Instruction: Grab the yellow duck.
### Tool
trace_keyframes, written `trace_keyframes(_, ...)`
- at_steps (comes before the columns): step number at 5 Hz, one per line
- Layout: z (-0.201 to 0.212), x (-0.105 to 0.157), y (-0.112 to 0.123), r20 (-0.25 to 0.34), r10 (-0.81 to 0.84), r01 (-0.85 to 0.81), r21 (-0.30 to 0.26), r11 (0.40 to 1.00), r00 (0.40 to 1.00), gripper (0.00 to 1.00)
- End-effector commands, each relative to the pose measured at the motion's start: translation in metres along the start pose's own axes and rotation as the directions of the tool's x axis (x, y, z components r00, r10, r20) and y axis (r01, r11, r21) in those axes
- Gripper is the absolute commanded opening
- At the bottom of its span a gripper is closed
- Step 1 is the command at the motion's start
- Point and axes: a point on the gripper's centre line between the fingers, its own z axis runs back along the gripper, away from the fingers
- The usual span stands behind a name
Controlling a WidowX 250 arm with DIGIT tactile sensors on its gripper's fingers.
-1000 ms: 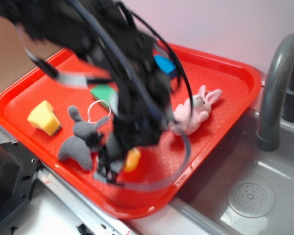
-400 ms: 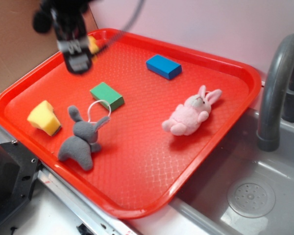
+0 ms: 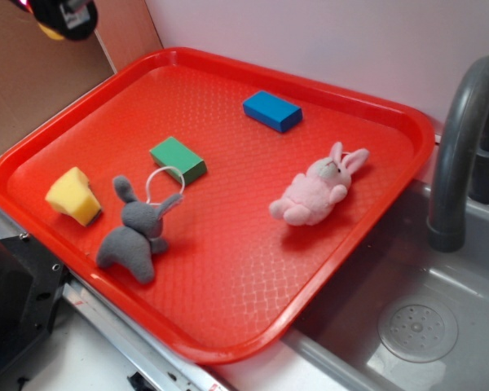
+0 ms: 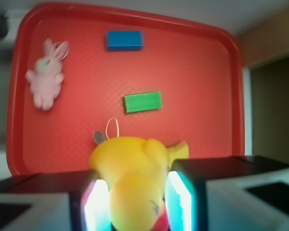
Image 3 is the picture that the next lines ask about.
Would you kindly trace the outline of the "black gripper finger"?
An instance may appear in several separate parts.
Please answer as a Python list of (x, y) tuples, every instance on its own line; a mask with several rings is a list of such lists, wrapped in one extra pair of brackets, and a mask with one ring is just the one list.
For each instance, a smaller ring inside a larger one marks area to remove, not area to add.
[(87, 39), (99, 19), (92, 0), (33, 0), (27, 4), (37, 22), (71, 41)]

